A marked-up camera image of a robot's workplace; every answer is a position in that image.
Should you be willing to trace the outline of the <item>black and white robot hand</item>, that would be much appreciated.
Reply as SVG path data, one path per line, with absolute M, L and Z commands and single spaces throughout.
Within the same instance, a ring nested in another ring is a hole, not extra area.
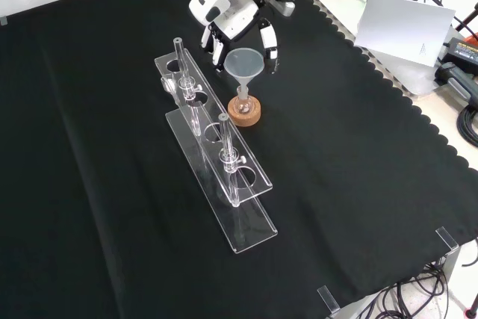
M 224 70 L 230 45 L 239 41 L 253 27 L 257 27 L 264 47 L 264 66 L 273 74 L 279 65 L 276 32 L 271 22 L 262 17 L 259 9 L 265 0 L 250 0 L 238 8 L 229 0 L 191 0 L 189 10 L 204 25 L 201 47 L 212 55 L 216 71 Z

